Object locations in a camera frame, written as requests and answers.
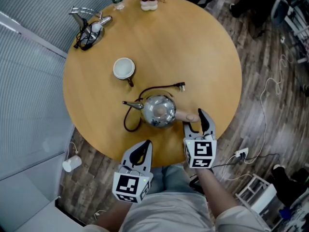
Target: white plant pot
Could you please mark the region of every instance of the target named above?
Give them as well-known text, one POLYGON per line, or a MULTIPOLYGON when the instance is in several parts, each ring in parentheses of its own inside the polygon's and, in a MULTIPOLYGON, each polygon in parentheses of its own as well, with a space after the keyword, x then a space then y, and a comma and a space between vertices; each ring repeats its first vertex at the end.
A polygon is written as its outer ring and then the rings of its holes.
POLYGON ((144 11, 156 10, 158 8, 158 0, 140 1, 140 8, 144 11))

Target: metal gadget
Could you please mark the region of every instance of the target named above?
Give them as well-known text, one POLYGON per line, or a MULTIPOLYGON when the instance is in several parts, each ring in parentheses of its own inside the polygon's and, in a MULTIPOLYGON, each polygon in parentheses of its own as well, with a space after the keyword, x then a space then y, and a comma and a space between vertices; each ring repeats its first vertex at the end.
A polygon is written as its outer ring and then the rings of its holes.
POLYGON ((215 124, 202 109, 198 109, 203 134, 194 131, 191 124, 183 122, 184 153, 190 168, 211 168, 216 157, 215 124))
POLYGON ((128 149, 114 173, 112 192, 118 200, 140 203, 150 189, 153 145, 142 141, 128 149))

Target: metal frame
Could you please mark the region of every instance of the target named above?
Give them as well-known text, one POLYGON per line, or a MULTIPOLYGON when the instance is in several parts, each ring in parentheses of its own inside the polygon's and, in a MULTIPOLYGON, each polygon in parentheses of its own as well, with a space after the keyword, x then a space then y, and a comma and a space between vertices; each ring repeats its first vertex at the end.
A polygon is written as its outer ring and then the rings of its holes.
POLYGON ((40 36, 36 35, 35 33, 31 32, 30 30, 24 28, 22 25, 20 25, 15 20, 11 19, 6 14, 2 13, 0 11, 0 24, 4 25, 10 30, 15 31, 16 33, 20 33, 24 37, 35 41, 36 43, 39 43, 40 45, 44 46, 45 48, 51 50, 52 52, 58 54, 59 56, 63 58, 67 58, 68 54, 59 48, 55 47, 53 44, 50 44, 45 39, 41 38, 40 36))

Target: silver kettle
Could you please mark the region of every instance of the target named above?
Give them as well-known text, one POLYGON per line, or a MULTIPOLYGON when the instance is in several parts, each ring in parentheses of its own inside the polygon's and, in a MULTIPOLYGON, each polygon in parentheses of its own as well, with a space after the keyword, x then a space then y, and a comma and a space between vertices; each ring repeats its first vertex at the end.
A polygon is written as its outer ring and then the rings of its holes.
POLYGON ((141 117, 154 127, 166 127, 174 120, 198 122, 198 115, 176 109, 172 95, 163 90, 149 92, 141 101, 122 102, 141 111, 141 117))

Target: round wooden table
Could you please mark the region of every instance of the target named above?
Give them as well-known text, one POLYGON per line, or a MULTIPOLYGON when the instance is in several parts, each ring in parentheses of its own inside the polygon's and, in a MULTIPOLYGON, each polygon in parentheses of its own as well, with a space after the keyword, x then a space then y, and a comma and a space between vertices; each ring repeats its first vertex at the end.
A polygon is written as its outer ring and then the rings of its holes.
MULTIPOLYGON (((166 0, 156 11, 142 11, 139 0, 124 0, 123 10, 108 6, 113 17, 102 40, 87 51, 71 47, 64 69, 63 93, 69 115, 80 134, 98 151, 120 161, 134 144, 150 139, 153 166, 185 160, 183 126, 176 121, 159 129, 142 123, 128 132, 123 120, 128 106, 145 88, 185 82, 185 92, 167 89, 178 109, 202 108, 216 124, 218 139, 231 122, 241 94, 241 66, 236 48, 221 24, 185 0, 166 0), (118 58, 136 66, 134 87, 114 77, 118 58)), ((127 126, 140 112, 132 109, 127 126)), ((200 123, 193 124, 195 130, 200 123)))

